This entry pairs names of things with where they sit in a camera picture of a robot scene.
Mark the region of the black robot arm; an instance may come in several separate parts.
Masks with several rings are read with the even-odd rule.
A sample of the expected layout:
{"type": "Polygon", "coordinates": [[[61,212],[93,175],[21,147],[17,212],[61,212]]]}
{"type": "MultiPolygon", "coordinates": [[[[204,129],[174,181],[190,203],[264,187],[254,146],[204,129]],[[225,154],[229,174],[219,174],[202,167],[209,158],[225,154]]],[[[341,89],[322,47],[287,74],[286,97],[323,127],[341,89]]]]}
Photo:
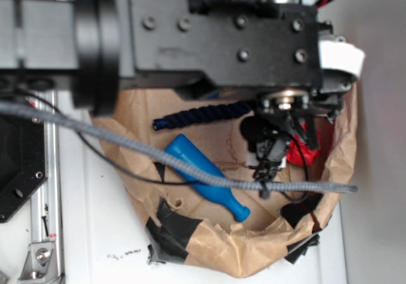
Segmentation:
{"type": "Polygon", "coordinates": [[[1,0],[1,95],[68,90],[95,115],[122,89],[172,89],[186,100],[248,101],[259,142],[272,140],[252,183],[219,178],[178,157],[62,115],[1,102],[37,118],[148,155],[213,186],[354,193],[339,183],[276,183],[284,139],[318,148],[315,118],[335,117],[359,79],[364,53],[343,42],[302,0],[1,0]]]}

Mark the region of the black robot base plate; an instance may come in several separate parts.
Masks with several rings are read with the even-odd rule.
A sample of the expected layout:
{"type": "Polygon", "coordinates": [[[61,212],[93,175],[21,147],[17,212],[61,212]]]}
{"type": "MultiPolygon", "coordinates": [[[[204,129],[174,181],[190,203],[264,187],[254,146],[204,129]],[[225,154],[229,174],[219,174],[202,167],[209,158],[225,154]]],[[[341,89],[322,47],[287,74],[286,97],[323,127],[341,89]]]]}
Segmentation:
{"type": "Polygon", "coordinates": [[[44,124],[1,116],[1,223],[6,223],[46,179],[44,124]]]}

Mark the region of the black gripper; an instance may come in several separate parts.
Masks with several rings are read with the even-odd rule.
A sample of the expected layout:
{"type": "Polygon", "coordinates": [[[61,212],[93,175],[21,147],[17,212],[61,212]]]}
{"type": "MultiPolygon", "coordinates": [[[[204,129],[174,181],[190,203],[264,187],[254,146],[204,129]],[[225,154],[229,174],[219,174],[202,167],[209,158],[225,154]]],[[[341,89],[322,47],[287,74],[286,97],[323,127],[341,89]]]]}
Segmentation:
{"type": "Polygon", "coordinates": [[[285,191],[274,177],[296,133],[319,143],[315,118],[334,118],[355,77],[320,67],[318,43],[341,41],[301,0],[129,0],[134,84],[185,100],[243,100],[241,130],[254,151],[253,188],[285,191]]]}

